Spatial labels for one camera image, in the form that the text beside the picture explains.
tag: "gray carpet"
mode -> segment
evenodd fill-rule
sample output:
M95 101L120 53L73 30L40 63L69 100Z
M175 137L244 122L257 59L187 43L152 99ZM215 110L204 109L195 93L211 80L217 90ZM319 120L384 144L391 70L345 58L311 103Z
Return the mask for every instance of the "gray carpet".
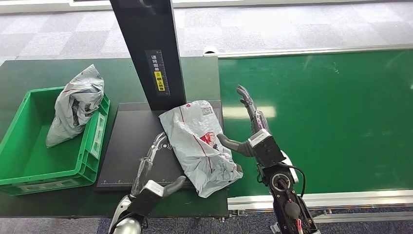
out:
M182 56L413 43L413 2L175 9ZM6 59L129 57L112 11L0 15Z
M175 9L182 56L413 43L413 2ZM0 15L0 64L14 59L129 57L112 11ZM145 233L270 233L273 215L151 219ZM105 233L107 219L2 218L0 233ZM322 224L323 233L413 233L412 223Z
M212 218L154 218L145 234L271 234L276 222L270 213L234 217L220 223ZM102 219L97 234L108 233L110 219ZM349 222L318 224L322 234L411 234L413 221Z

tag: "crumpled bag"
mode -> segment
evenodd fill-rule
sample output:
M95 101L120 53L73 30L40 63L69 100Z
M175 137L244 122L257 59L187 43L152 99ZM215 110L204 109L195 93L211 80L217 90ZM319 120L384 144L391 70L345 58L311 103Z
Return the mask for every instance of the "crumpled bag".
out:
M169 142L198 196L208 197L243 177L231 151L216 137L223 133L207 101L194 101L159 116Z
M64 87L57 97L55 118L46 137L48 148L83 132L86 123L99 108L103 87L103 78L93 64Z

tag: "robotic hand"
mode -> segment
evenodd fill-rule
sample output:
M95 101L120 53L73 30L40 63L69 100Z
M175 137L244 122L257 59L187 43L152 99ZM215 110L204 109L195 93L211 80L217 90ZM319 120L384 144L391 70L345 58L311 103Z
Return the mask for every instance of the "robotic hand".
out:
M237 142L228 139L225 135L217 137L225 147L246 157L255 157L259 177L270 190L274 198L273 208L277 217L274 231L282 234L320 234L311 217L302 196L305 189L305 177L302 170L294 167L288 156L280 150L268 128L263 113L257 110L248 91L238 85L237 93L242 96L240 102L246 107L250 120L252 136L244 141ZM294 183L298 182L298 170L303 176L301 196L294 190Z
M159 134L151 145L146 157L142 158L136 179L132 184L131 193L124 196L116 207L109 234L140 234L146 221L146 216L155 208L158 202L178 191L184 185L185 176L180 176L170 185L162 187L153 180L148 181L148 175L153 165L156 152L168 147L165 133Z

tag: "dark green work surface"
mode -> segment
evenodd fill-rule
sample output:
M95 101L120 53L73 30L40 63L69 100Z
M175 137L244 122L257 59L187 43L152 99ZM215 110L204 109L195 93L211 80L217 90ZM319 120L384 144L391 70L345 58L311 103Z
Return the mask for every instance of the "dark green work surface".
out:
M103 76L105 93L111 100L104 156L118 103L146 101L129 58L6 61L0 67L0 140L28 90L63 86L92 63ZM216 58L181 58L181 64L188 100L220 99ZM163 200L151 216L224 216L227 215L226 193L220 190L204 199L194 190L178 191ZM0 194L0 216L110 217L124 195L95 192L93 186L16 197Z
M258 109L274 109L270 130L304 170L306 193L413 189L413 50L222 59L219 72L225 133L250 136L232 108L243 107L241 84ZM244 177L228 196L268 195L255 160L234 161Z

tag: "green plastic crate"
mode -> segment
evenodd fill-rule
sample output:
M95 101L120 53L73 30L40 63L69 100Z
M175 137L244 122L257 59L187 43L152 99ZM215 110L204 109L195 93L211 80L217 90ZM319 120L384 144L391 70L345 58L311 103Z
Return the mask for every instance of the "green plastic crate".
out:
M110 101L103 97L82 134L48 149L45 140L62 90L35 89L24 96L0 143L0 192L23 195L95 182Z

